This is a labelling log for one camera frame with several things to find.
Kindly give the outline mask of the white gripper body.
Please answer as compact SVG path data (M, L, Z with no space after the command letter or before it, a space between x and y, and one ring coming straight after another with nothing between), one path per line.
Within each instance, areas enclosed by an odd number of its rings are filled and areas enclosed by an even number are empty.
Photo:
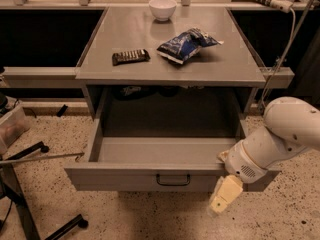
M246 152L243 141L235 144L227 153L225 169L229 174L235 175L243 183L251 184L264 177L266 169L259 167Z

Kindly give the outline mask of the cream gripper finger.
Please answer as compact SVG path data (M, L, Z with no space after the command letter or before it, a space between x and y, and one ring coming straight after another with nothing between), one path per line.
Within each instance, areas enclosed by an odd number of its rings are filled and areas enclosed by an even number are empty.
M221 152L221 153L219 153L219 154L217 155L217 158L218 158L220 161L225 162L225 161L227 160L228 154L229 154L229 151L228 151L228 150L223 151L223 152Z
M243 192L243 182L234 175L220 177L209 199L209 210L215 215L221 214Z

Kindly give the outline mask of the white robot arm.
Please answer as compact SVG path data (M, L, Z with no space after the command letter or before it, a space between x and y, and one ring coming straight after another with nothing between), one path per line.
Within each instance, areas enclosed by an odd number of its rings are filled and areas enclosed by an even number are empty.
M294 97L280 97L264 110L264 125L218 155L228 172L218 179L208 209L221 214L245 184L263 178L271 166L310 149L320 150L320 111Z

